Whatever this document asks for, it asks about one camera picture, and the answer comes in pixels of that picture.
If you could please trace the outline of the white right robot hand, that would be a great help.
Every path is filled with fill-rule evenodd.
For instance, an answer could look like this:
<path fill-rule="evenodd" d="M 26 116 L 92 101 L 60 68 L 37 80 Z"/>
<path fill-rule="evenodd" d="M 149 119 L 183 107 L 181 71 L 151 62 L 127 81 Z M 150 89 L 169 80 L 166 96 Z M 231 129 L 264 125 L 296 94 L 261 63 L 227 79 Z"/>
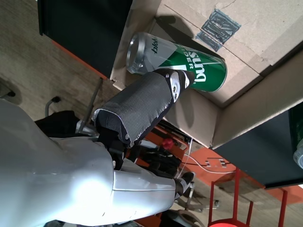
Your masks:
<path fill-rule="evenodd" d="M 93 114 L 98 138 L 47 137 L 19 106 L 0 102 L 0 224 L 102 226 L 168 210 L 194 174 L 159 176 L 125 157 L 194 82 L 185 70 L 146 73 Z"/>

